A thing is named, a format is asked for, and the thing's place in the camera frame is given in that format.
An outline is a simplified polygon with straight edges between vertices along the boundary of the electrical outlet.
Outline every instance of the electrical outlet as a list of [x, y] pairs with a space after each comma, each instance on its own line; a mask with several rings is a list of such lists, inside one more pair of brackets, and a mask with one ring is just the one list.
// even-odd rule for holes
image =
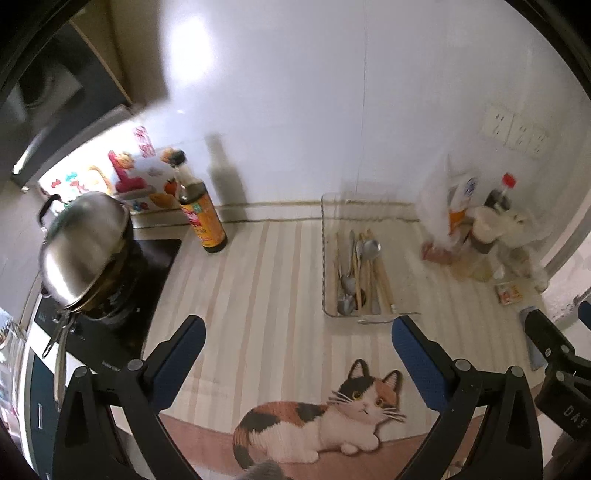
[[509, 137], [505, 146], [525, 153], [530, 144], [531, 133], [534, 127], [519, 115], [513, 117], [513, 123], [509, 130]]
[[548, 134], [541, 128], [531, 129], [531, 140], [527, 146], [527, 153], [532, 158], [541, 158], [548, 151]]
[[489, 105], [482, 124], [482, 133], [505, 144], [513, 116], [513, 112], [500, 105]]

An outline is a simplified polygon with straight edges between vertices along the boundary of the cabinet handle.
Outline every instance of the cabinet handle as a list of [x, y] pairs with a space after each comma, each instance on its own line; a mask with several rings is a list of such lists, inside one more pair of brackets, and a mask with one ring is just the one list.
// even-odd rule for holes
[[43, 430], [43, 405], [37, 404], [37, 428]]

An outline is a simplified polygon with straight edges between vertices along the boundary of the calico cat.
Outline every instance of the calico cat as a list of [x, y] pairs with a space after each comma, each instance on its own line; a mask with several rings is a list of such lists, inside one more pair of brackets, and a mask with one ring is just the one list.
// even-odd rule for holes
[[405, 419], [398, 412], [401, 380], [398, 370], [381, 380], [372, 377], [367, 363], [357, 359], [326, 404], [275, 401], [249, 411], [234, 431], [234, 457], [247, 469], [254, 464], [250, 445], [282, 463], [313, 463], [323, 450], [371, 452], [379, 446], [378, 424]]

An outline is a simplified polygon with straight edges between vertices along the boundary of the bolt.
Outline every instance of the bolt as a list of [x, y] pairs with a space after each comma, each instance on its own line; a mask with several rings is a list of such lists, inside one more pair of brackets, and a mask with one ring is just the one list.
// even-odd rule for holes
[[472, 365], [468, 360], [464, 360], [463, 358], [456, 360], [456, 368], [458, 370], [461, 370], [462, 372], [467, 372], [468, 370], [470, 370], [471, 366]]
[[523, 370], [521, 369], [521, 367], [518, 367], [517, 365], [513, 365], [511, 367], [511, 373], [516, 377], [523, 377]]
[[88, 369], [86, 367], [78, 367], [74, 370], [74, 376], [76, 378], [84, 377], [88, 373]]
[[136, 370], [139, 370], [140, 368], [142, 368], [144, 362], [141, 361], [139, 358], [134, 358], [133, 360], [130, 360], [127, 364], [127, 370], [130, 370], [132, 372], [135, 372]]

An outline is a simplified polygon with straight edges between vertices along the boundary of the dish rack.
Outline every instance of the dish rack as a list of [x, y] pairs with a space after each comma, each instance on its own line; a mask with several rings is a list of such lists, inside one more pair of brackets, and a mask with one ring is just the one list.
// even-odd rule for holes
[[375, 293], [379, 292], [377, 295], [379, 313], [376, 313], [376, 309], [372, 312], [369, 301], [365, 302], [360, 311], [354, 310], [350, 315], [344, 316], [337, 312], [337, 300], [343, 294], [338, 265], [341, 266], [343, 272], [348, 267], [349, 232], [353, 230], [356, 238], [359, 239], [359, 234], [367, 233], [368, 229], [381, 244], [380, 257], [391, 285], [396, 312], [400, 314], [416, 311], [418, 307], [417, 293], [405, 250], [410, 249], [418, 255], [420, 244], [403, 246], [401, 245], [403, 242], [397, 235], [397, 231], [402, 226], [408, 227], [408, 223], [418, 222], [414, 205], [396, 202], [388, 197], [327, 193], [321, 199], [321, 208], [324, 313], [329, 317], [339, 319], [354, 318], [360, 323], [383, 323], [394, 318], [385, 298], [386, 295], [378, 286], [375, 269], [372, 271], [375, 287], [368, 288], [370, 275], [370, 263], [368, 262], [361, 265], [360, 285], [362, 289], [372, 292], [365, 295], [367, 300], [373, 299]]

